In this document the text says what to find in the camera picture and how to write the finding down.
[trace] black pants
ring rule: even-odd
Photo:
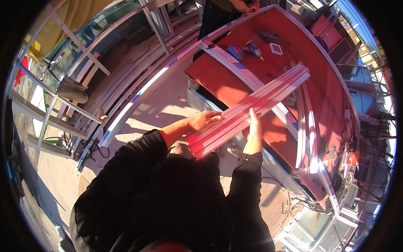
[[[237,9],[234,9],[232,12],[226,12],[218,7],[215,3],[211,2],[210,0],[206,0],[206,5],[204,6],[203,12],[203,21],[201,23],[200,33],[197,39],[201,40],[211,32],[239,18],[241,15],[242,13],[238,12]],[[219,38],[212,42],[217,43],[218,41],[220,41],[220,39],[227,36],[227,34],[228,32],[222,34]],[[199,58],[203,53],[203,50],[198,51],[193,56],[193,62],[197,60],[197,58]]]

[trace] blue drill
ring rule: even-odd
[[[261,60],[264,60],[262,57],[262,52],[256,46],[255,42],[253,42],[253,40],[248,41],[245,47],[229,46],[227,53],[229,53],[232,57],[237,59],[237,61],[241,61],[243,58],[244,51],[260,58]]]

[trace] hand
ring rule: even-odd
[[[203,111],[195,116],[189,117],[189,125],[195,131],[204,131],[211,125],[221,121],[221,112],[218,111]]]
[[[246,145],[243,149],[243,153],[252,155],[260,152],[262,149],[262,127],[260,125],[260,120],[258,119],[258,116],[253,108],[249,109],[249,114],[251,116],[252,123],[249,126],[249,132],[247,130],[242,132],[244,137],[246,137]]]
[[[259,2],[255,2],[249,8],[248,16],[256,16],[259,13]]]
[[[241,12],[249,12],[249,8],[246,5],[246,3],[242,0],[229,0],[235,7],[235,9],[241,11]]]

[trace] person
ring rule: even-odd
[[[227,197],[215,152],[198,161],[167,157],[183,134],[218,123],[220,115],[203,111],[116,151],[73,206],[70,235],[76,250],[273,252],[259,209],[262,133],[252,108]]]
[[[246,5],[248,1],[251,1],[251,7]],[[257,15],[259,13],[259,0],[206,0],[203,10],[203,20],[197,40],[201,40],[221,26],[239,18],[242,13],[246,13],[249,16]],[[218,42],[227,34],[228,32],[224,33],[212,42]],[[203,50],[198,51],[193,56],[193,62],[203,53]]]

